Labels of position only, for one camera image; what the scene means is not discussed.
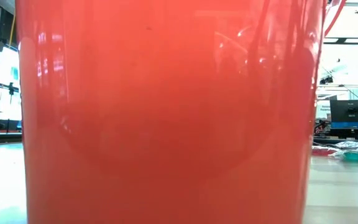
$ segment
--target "plastic bag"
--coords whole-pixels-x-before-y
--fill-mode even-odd
[[[357,149],[358,148],[358,142],[354,141],[343,141],[335,144],[340,149]]]

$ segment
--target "desk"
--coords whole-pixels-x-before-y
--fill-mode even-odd
[[[322,145],[337,144],[344,141],[346,141],[346,139],[329,139],[329,138],[319,138],[319,137],[313,138],[313,142]]]
[[[358,140],[358,128],[331,128],[329,131],[331,136],[339,138],[354,138]]]

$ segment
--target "blue object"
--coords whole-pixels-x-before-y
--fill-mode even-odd
[[[358,128],[358,122],[331,122],[331,128]]]

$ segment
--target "floor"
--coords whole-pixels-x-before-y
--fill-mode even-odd
[[[26,223],[22,144],[0,145],[1,223]],[[311,158],[303,223],[358,223],[358,163]]]

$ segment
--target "black monitor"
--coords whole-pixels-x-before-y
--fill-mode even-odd
[[[358,100],[330,100],[332,122],[358,122]]]

